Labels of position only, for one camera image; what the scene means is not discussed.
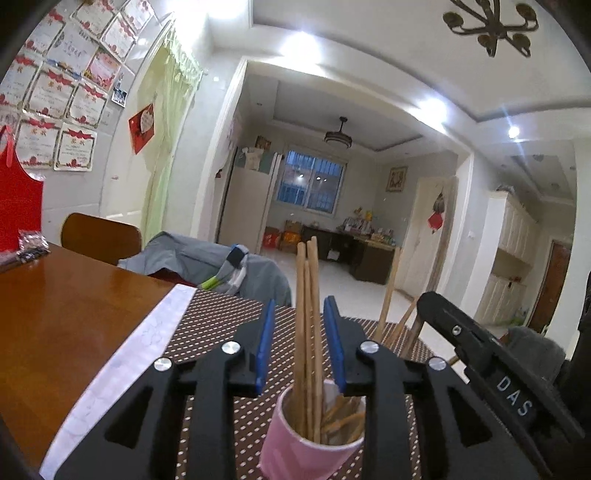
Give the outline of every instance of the green curtain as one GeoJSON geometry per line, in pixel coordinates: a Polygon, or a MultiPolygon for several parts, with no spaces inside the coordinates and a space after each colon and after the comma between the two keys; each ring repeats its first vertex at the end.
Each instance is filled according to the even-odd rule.
{"type": "Polygon", "coordinates": [[[140,105],[154,103],[154,137],[142,150],[146,167],[152,172],[142,210],[144,244],[162,230],[173,148],[202,76],[203,69],[183,51],[172,27],[138,89],[140,105]]]}

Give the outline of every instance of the white cabinet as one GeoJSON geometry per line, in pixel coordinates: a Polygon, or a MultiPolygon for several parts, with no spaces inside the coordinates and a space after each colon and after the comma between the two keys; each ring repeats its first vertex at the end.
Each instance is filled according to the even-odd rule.
{"type": "Polygon", "coordinates": [[[507,195],[499,248],[531,265],[537,238],[536,222],[513,197],[507,195]]]}
{"type": "Polygon", "coordinates": [[[460,308],[478,322],[509,322],[519,308],[525,278],[534,263],[538,225],[507,192],[491,192],[486,219],[460,308]]]}
{"type": "Polygon", "coordinates": [[[509,323],[520,307],[524,293],[525,285],[491,275],[474,319],[483,325],[509,323]]]}

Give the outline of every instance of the ceiling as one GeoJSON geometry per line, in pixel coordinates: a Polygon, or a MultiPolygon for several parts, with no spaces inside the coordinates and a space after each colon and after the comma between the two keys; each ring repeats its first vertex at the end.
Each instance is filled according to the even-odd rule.
{"type": "MultiPolygon", "coordinates": [[[[522,23],[515,11],[521,1],[501,0],[504,23],[522,23]]],[[[479,9],[473,0],[466,3],[479,9]]],[[[461,10],[448,0],[254,0],[253,22],[303,30],[369,53],[419,78],[473,119],[591,106],[589,69],[560,26],[533,6],[540,29],[528,35],[529,59],[506,42],[490,59],[475,37],[451,33],[441,17],[461,10]]],[[[463,17],[467,28],[478,26],[463,17]]]]}
{"type": "MultiPolygon", "coordinates": [[[[249,86],[261,121],[318,136],[338,129],[338,117],[345,115],[350,121],[343,130],[356,142],[354,148],[376,161],[445,149],[473,151],[537,199],[573,203],[572,140],[591,137],[591,73],[555,19],[534,0],[526,1],[540,28],[528,34],[529,59],[503,41],[496,57],[489,58],[475,37],[451,33],[442,15],[460,10],[449,0],[223,1],[242,7],[230,20],[210,19],[216,48],[247,52],[249,69],[253,62],[335,83],[332,91],[253,69],[261,75],[259,87],[249,86]],[[311,34],[319,48],[319,59],[306,65],[284,52],[299,31],[311,34]],[[343,86],[352,89],[350,96],[343,86]],[[373,100],[366,95],[359,101],[360,92],[373,100]],[[439,124],[416,115],[433,99],[447,109],[439,124]],[[515,141],[507,134],[511,125],[521,130],[515,141]],[[534,155],[543,155],[543,161],[534,155]]],[[[464,1],[479,10],[475,0],[464,1]]],[[[500,0],[503,23],[522,23],[515,11],[521,1],[500,0]]],[[[466,27],[478,23],[461,14],[466,27]]]]}
{"type": "Polygon", "coordinates": [[[279,82],[274,119],[326,132],[339,129],[340,116],[349,119],[343,132],[355,143],[376,152],[421,137],[406,125],[340,97],[295,83],[279,82]]]}

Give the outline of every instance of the chandelier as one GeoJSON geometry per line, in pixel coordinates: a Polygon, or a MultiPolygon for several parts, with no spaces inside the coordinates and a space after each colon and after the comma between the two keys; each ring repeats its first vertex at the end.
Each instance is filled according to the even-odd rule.
{"type": "Polygon", "coordinates": [[[338,132],[326,132],[326,135],[324,136],[324,141],[330,145],[335,145],[337,147],[351,148],[351,145],[353,144],[353,139],[350,136],[345,135],[343,133],[343,125],[347,121],[347,117],[341,116],[341,117],[339,117],[339,120],[340,120],[339,131],[338,132]]]}
{"type": "Polygon", "coordinates": [[[476,3],[484,11],[484,17],[467,6],[462,0],[450,0],[455,6],[469,13],[474,18],[477,18],[482,23],[483,27],[464,28],[464,19],[461,15],[455,12],[447,12],[443,14],[443,21],[447,24],[449,29],[456,35],[478,35],[478,43],[486,48],[489,57],[494,57],[496,54],[496,47],[499,40],[506,40],[513,47],[519,51],[524,57],[531,57],[530,39],[522,32],[534,32],[540,26],[538,18],[533,8],[527,4],[518,4],[515,6],[517,13],[523,17],[523,25],[503,25],[501,23],[501,6],[500,0],[493,0],[494,8],[491,8],[489,0],[476,0],[476,3]]]}

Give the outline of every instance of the polka dot tablecloth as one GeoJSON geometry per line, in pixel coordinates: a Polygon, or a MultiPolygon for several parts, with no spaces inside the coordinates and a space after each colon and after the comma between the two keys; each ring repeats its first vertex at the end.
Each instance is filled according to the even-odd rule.
{"type": "MultiPolygon", "coordinates": [[[[198,291],[178,324],[165,356],[182,362],[197,358],[221,342],[232,339],[236,328],[243,322],[257,319],[263,305],[257,301],[228,297],[216,293],[198,291]]],[[[267,376],[266,390],[257,399],[236,398],[234,400],[234,433],[236,450],[236,471],[240,480],[264,480],[258,469],[258,460],[265,440],[269,422],[273,415],[275,402],[281,391],[291,384],[293,374],[294,322],[296,310],[279,307],[275,311],[275,335],[271,350],[271,363],[267,376]]],[[[368,337],[373,333],[377,322],[354,319],[359,322],[368,337]]],[[[386,335],[394,324],[388,324],[386,335]]],[[[406,329],[400,337],[395,351],[399,349],[408,334],[406,329]]],[[[331,376],[330,361],[326,341],[323,338],[324,373],[331,376]]],[[[412,360],[425,362],[433,354],[420,340],[415,345],[412,360]]],[[[177,480],[185,476],[187,447],[189,443],[189,423],[191,420],[192,398],[187,402],[183,420],[177,460],[177,480]]],[[[419,479],[420,459],[418,440],[413,413],[413,405],[407,397],[408,422],[410,427],[411,461],[413,478],[419,479]]],[[[359,449],[331,478],[349,480],[361,477],[362,451],[359,449]]]]}

